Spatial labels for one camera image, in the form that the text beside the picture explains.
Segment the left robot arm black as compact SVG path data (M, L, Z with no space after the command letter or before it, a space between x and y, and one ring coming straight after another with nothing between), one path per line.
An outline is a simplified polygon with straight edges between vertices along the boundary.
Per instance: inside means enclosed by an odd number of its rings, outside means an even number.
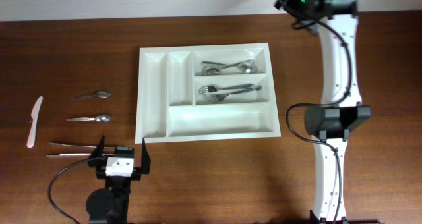
M131 182L139 181L150 172L151 159L145 142L141 147L141 166L135 167L135 149L115 147L111 155L104 154L105 138L89 156L88 166L96 177L105 181L103 188L93 191L86 201L90 223L126 223L131 194Z

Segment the metal fork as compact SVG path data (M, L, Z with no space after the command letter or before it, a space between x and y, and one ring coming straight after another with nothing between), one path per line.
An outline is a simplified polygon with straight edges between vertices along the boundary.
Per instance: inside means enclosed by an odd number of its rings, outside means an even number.
M218 86L216 84L209 84L202 86L198 89L199 94L208 94L208 93L214 93L220 90L234 90L234 89L245 89L245 88L253 88L255 87L255 84L239 84L234 86Z
M204 98L205 98L206 101L221 102L221 101L225 100L225 98L227 98L228 96L231 96L231 95L242 94L242 93L246 93L246 92L259 91L261 89L262 89L262 86L258 85L258 86L253 86L253 87L245 88L245 89L242 89L242 90L238 90L238 91L235 91L235 92L230 92L230 93L206 94L204 96Z

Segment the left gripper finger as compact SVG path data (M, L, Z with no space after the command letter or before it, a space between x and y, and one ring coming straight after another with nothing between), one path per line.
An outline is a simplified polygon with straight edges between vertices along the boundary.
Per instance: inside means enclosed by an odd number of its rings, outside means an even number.
M89 158L99 158L103 156L103 150L104 150L104 144L105 144L105 136L103 135L100 139L99 144L94 148L93 152L90 154Z
M142 161L141 161L141 173L147 175L150 173L151 159L146 149L145 138L142 139Z

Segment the metal tweezers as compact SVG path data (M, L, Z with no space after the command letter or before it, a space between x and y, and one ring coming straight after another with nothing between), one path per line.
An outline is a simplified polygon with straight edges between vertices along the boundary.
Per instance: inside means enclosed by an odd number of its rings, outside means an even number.
M95 146L91 146L91 145L76 145L76 144L62 144L62 143L58 143L58 142L49 142L50 146L63 146L63 147L68 147L68 148L84 148L84 149L94 149L96 148ZM113 150L114 151L115 147L114 146L104 146L104 150ZM73 153L60 153L60 154L49 154L46 155L46 157L82 157L82 156L89 156L91 153L78 153L78 152L73 152Z

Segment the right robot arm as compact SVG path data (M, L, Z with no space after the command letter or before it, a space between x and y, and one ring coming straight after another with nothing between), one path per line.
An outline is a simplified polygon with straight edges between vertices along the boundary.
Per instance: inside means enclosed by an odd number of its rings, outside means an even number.
M344 156L350 134L371 116L362 104L356 69L357 0L276 0L275 8L296 19L295 30L318 34L322 47L323 89L319 104L297 103L305 108L308 137L313 145L316 190L311 223L347 223L344 205Z

